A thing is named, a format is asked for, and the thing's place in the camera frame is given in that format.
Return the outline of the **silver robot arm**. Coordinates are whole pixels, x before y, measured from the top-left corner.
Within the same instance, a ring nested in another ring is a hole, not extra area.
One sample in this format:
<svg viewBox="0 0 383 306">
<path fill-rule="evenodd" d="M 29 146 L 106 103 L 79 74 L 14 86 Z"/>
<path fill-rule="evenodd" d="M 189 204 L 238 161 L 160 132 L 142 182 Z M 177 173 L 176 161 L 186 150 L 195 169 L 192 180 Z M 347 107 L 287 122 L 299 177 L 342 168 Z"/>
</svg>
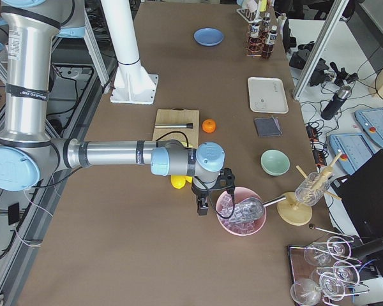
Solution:
<svg viewBox="0 0 383 306">
<path fill-rule="evenodd" d="M 55 36 L 85 35 L 83 1 L 3 1 L 9 26 L 4 128 L 0 131 L 0 188 L 22 191 L 49 175 L 94 165 L 148 164 L 155 175 L 186 175 L 197 212 L 206 215 L 213 191 L 234 191 L 225 153 L 216 143 L 197 148 L 177 140 L 81 142 L 45 131 L 50 58 Z"/>
</svg>

